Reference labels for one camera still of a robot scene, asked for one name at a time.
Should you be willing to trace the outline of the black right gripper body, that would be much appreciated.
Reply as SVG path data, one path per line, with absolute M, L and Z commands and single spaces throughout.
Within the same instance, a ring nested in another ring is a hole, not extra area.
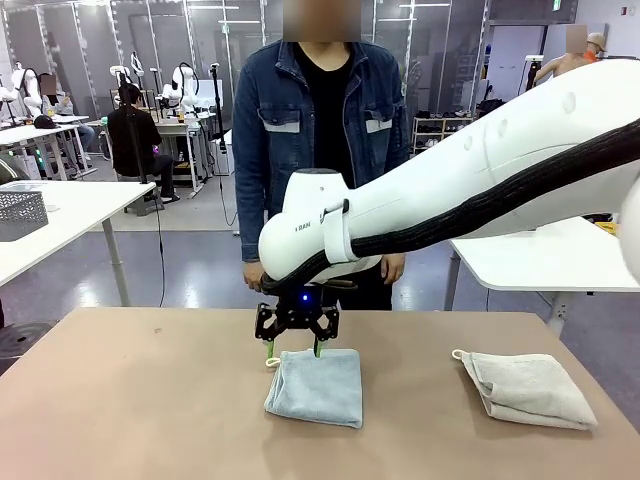
M 328 323 L 324 318 L 323 292 L 289 292 L 278 298 L 274 328 L 277 333 L 290 329 L 308 329 L 325 333 Z

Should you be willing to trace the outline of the person's right hand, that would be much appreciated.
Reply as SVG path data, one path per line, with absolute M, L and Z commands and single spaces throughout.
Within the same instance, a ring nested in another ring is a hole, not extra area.
M 265 271 L 260 261 L 245 262 L 243 278 L 245 284 L 253 291 L 262 291 L 262 277 Z

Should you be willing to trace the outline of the person's left hand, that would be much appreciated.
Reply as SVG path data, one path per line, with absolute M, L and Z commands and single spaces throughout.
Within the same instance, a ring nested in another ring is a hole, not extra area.
M 381 277 L 385 285 L 392 285 L 404 274 L 406 255 L 388 254 L 381 259 Z

